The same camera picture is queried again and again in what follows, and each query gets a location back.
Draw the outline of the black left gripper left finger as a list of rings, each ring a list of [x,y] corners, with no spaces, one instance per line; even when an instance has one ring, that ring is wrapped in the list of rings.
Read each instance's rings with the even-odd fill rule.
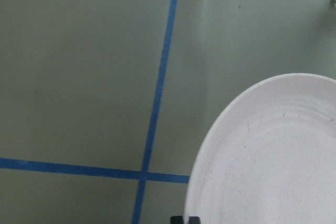
[[[183,216],[172,216],[170,224],[183,224]]]

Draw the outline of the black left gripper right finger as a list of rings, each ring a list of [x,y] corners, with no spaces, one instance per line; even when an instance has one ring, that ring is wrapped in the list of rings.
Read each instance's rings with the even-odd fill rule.
[[[188,224],[201,224],[201,220],[198,216],[189,216]]]

